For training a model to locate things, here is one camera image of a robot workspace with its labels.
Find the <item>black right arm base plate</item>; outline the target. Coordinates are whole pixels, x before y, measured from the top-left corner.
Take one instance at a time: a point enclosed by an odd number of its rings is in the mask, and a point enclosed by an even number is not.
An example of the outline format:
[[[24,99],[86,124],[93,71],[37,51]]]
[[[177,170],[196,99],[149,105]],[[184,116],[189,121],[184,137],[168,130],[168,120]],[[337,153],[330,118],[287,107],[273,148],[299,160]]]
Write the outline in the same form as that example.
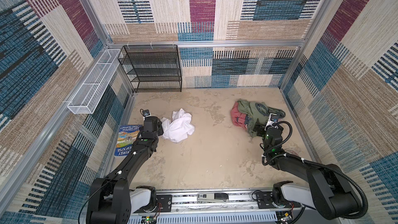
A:
[[[287,201],[284,197],[277,199],[273,196],[272,191],[255,190],[251,197],[257,203],[259,209],[296,209],[302,207],[300,203]]]

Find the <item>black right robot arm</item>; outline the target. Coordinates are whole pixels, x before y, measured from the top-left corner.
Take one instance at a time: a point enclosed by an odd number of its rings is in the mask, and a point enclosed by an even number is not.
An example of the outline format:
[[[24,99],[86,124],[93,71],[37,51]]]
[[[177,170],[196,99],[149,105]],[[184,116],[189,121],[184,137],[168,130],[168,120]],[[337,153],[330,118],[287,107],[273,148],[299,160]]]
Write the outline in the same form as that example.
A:
[[[363,217],[368,212],[369,203],[361,187],[334,164],[324,165],[284,151],[282,145],[291,138],[292,132],[284,139],[283,124],[291,127],[287,121],[255,124],[254,133],[262,138],[262,165],[299,177],[309,187],[294,187],[289,180],[275,183],[272,203],[284,207],[297,202],[315,209],[327,220]]]

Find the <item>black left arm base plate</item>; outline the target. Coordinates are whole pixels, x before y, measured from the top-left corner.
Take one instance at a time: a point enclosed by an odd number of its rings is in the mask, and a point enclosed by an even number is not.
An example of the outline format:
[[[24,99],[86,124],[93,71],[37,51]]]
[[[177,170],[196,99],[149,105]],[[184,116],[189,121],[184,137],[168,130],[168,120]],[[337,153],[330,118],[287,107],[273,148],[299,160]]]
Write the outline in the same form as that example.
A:
[[[142,207],[134,213],[169,213],[172,210],[172,195],[158,195],[155,206]]]

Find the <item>white cloth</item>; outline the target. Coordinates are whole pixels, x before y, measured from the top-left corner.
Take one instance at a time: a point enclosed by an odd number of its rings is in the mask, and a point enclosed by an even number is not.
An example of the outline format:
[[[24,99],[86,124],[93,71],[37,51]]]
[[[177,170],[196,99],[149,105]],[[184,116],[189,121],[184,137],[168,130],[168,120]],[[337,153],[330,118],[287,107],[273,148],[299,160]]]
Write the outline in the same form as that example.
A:
[[[184,109],[173,112],[172,120],[162,118],[163,135],[165,140],[170,140],[174,143],[179,143],[192,135],[195,131],[195,126],[191,123],[192,115]]]

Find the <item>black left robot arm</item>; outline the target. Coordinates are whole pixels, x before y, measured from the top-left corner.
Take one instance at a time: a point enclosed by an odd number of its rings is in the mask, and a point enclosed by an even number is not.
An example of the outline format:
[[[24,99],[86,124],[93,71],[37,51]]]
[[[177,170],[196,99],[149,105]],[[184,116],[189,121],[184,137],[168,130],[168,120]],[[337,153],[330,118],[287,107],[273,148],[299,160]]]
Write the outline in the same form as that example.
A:
[[[158,206],[154,187],[130,184],[141,166],[156,152],[159,136],[163,135],[158,117],[144,118],[144,125],[125,159],[108,175],[96,178],[86,202],[86,224],[126,224],[130,215],[141,209],[153,211]]]

